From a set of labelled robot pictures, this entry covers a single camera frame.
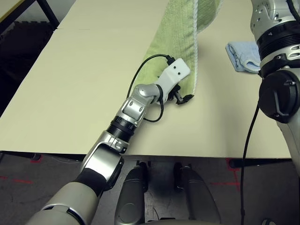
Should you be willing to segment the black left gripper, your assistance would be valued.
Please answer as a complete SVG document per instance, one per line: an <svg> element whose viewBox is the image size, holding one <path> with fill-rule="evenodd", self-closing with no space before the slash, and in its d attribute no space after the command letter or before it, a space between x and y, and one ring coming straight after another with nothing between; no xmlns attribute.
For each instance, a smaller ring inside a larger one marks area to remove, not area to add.
<svg viewBox="0 0 300 225"><path fill-rule="evenodd" d="M173 89L168 94L168 100L172 101L175 98L176 99L176 104L177 105L181 105L181 104L184 104L185 102L188 102L190 99L192 99L194 97L194 95L189 94L189 95L186 95L183 98L180 95L179 90L180 90L180 86L179 85L175 85L173 87Z"/></svg>

